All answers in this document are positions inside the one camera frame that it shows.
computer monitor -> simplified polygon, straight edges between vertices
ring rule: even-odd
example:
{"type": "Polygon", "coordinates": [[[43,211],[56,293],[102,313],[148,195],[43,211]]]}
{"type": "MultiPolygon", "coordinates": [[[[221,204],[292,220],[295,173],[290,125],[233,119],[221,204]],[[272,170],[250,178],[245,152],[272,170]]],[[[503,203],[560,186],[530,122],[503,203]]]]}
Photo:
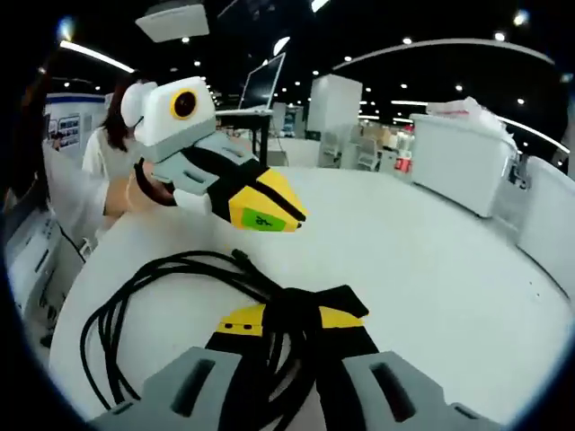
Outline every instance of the computer monitor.
{"type": "Polygon", "coordinates": [[[248,82],[243,88],[240,110],[270,108],[273,93],[278,83],[279,72],[284,64],[286,54],[272,59],[267,65],[258,67],[248,75],[248,82]]]}

round white table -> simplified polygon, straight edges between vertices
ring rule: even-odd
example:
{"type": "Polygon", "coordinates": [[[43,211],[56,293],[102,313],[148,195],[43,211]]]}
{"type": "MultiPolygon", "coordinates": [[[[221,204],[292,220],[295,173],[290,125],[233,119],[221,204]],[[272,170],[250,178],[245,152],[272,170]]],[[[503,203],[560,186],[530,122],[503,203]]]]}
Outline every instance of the round white table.
{"type": "MultiPolygon", "coordinates": [[[[366,328],[441,384],[448,403],[508,423],[550,375],[570,336],[571,308],[550,278],[470,212],[373,172],[280,169],[309,210],[296,233],[239,231],[179,208],[124,215],[76,279],[60,313],[49,369],[85,418],[103,413],[81,366],[88,316],[145,263],[187,250],[238,248],[282,286],[349,284],[366,328]]],[[[131,299],[118,361],[137,391],[220,319],[251,300],[206,277],[173,275],[131,299]]],[[[111,400],[97,331],[88,361],[111,400]]],[[[310,400],[290,429],[323,429],[310,400]]]]}

green label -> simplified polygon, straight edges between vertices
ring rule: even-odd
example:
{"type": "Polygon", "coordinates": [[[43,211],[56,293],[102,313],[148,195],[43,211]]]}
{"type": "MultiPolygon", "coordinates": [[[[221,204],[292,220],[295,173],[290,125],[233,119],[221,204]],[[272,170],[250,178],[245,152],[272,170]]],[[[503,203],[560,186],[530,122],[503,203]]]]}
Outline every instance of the green label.
{"type": "Polygon", "coordinates": [[[242,224],[244,227],[251,227],[256,231],[269,232],[281,232],[286,227],[286,222],[283,220],[250,208],[243,210],[242,224]]]}

dark hair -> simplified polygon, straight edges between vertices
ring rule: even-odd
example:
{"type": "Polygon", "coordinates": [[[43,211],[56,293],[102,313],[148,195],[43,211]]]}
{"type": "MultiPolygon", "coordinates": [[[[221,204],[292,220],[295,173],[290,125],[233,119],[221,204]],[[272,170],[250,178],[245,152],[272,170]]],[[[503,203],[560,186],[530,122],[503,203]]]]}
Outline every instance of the dark hair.
{"type": "Polygon", "coordinates": [[[128,137],[128,128],[120,112],[122,98],[130,85],[135,84],[141,79],[140,73],[134,72],[118,81],[114,89],[114,95],[111,98],[110,107],[108,108],[108,115],[102,123],[102,127],[108,132],[108,144],[112,148],[123,151],[124,153],[128,151],[124,144],[124,138],[128,137]]]}

camera lens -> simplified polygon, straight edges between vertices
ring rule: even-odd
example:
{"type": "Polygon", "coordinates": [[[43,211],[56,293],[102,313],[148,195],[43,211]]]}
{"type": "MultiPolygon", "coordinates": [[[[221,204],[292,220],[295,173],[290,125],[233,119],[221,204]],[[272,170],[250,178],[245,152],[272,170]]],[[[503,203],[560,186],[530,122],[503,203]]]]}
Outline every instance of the camera lens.
{"type": "Polygon", "coordinates": [[[183,92],[173,103],[173,111],[180,119],[189,117],[195,108],[196,95],[193,92],[183,92]]]}

